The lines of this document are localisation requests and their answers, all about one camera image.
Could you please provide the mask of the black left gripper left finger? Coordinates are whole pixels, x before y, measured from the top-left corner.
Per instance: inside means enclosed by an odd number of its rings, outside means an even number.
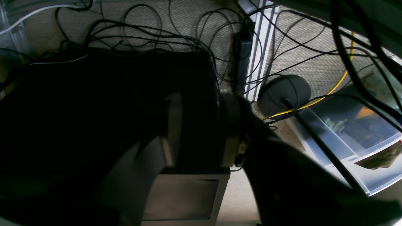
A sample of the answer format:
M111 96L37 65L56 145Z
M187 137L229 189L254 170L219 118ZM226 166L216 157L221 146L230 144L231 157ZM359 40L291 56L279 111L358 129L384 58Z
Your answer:
M113 226L139 226L156 177L177 164L182 127L182 96L165 98L166 120L160 132L132 145L114 164L95 193L95 200L112 210Z

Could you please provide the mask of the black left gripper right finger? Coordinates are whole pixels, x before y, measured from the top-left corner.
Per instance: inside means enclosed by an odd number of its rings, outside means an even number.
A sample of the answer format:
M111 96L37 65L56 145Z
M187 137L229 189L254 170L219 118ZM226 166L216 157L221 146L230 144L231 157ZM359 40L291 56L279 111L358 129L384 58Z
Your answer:
M370 198L331 150L316 138L346 183L283 142L235 94L220 95L221 165L241 165L263 226L392 226L398 201Z

